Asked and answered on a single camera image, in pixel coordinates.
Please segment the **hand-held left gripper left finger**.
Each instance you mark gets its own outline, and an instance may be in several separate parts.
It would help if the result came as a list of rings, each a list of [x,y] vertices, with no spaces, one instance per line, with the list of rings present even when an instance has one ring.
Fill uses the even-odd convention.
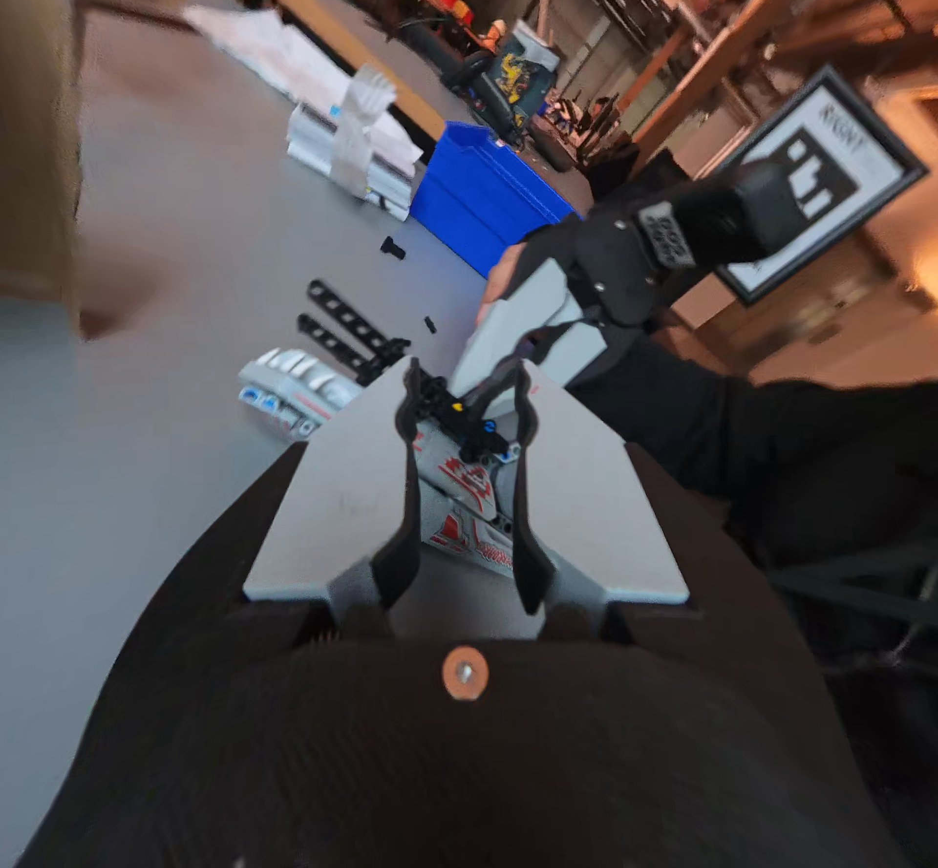
[[[258,602],[387,610],[420,563],[416,408],[405,357],[308,441],[244,583]]]

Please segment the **lego set box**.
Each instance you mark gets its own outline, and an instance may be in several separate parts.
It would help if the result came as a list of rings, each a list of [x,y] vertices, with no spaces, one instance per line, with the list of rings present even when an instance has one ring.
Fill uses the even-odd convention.
[[[533,56],[511,42],[496,55],[485,77],[508,104],[516,129],[522,130],[554,88],[562,55],[538,50]]]

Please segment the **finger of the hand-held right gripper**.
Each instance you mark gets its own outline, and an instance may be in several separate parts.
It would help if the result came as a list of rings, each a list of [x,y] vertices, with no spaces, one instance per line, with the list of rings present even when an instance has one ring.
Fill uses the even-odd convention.
[[[528,333],[584,318],[561,265],[547,258],[510,296],[498,299],[478,325],[479,333]]]
[[[470,337],[448,390],[459,411],[478,418],[504,418],[516,411],[515,369],[522,361],[565,386],[606,347],[600,328],[583,320],[521,333],[514,322],[487,317]]]

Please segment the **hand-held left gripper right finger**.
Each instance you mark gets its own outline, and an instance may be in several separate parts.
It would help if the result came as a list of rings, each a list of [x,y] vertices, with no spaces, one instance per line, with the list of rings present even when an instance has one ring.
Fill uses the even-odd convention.
[[[626,443],[529,360],[515,364],[513,576],[529,615],[684,606],[690,592]]]

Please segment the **person's right hand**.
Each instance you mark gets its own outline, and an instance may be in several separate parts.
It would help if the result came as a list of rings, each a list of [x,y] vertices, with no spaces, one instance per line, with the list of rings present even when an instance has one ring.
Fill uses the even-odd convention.
[[[498,263],[490,270],[475,317],[476,328],[483,322],[495,302],[503,297],[525,247],[525,242],[511,245],[502,253]]]

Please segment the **person's right forearm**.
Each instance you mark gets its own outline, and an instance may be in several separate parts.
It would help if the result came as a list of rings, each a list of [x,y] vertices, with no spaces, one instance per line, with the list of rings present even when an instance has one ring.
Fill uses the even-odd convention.
[[[936,542],[936,381],[754,385],[641,338],[571,392],[686,490],[726,501],[765,568]]]

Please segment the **black framed marker sign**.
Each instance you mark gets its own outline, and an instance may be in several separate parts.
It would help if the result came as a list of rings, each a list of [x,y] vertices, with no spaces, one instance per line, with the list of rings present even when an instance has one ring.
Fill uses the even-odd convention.
[[[713,172],[756,161],[782,168],[801,210],[802,227],[780,252],[716,270],[746,306],[779,288],[931,173],[831,65],[724,156]]]

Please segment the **pink plastic bag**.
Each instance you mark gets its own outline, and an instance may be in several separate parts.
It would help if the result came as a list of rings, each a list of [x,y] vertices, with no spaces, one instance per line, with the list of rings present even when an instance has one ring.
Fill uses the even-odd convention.
[[[371,132],[396,100],[395,85],[364,64],[350,80],[337,119],[329,177],[351,196],[365,200],[373,156]]]

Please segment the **open cardboard box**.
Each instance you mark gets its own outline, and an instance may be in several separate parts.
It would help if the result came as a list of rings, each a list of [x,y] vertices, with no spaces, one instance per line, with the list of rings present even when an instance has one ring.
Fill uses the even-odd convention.
[[[80,165],[72,0],[1,0],[2,295],[75,306]]]

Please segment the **wooden post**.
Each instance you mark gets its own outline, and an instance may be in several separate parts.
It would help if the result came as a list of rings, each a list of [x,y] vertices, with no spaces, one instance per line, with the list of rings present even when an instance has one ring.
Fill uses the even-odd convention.
[[[711,42],[697,64],[634,134],[635,167],[643,169],[710,90],[732,71],[741,56],[768,30],[790,15],[794,0],[748,0],[737,18]]]

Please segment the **blue plastic bin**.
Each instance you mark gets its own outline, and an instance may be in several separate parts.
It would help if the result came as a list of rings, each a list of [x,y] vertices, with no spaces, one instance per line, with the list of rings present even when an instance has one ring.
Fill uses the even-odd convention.
[[[447,122],[409,214],[486,277],[510,246],[576,212],[487,127]]]

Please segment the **black desk phone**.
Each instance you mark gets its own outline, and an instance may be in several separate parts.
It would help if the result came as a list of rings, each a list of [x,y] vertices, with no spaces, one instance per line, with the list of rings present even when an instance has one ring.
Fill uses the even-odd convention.
[[[518,147],[523,126],[518,124],[514,108],[491,72],[496,60],[496,54],[479,50],[444,72],[440,80],[463,100],[478,124],[488,127],[497,139]]]

